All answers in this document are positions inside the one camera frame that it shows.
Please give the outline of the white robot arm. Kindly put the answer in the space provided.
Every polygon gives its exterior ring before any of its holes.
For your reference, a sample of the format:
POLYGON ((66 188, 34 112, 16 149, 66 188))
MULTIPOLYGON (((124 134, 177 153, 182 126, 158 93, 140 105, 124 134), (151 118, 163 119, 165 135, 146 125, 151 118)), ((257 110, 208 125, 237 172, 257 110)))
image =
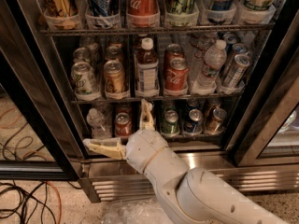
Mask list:
POLYGON ((174 224, 288 224, 202 167, 190 168, 154 130, 149 103, 141 101, 141 128, 124 146, 119 138, 85 139, 91 151, 125 160, 153 186, 174 224))

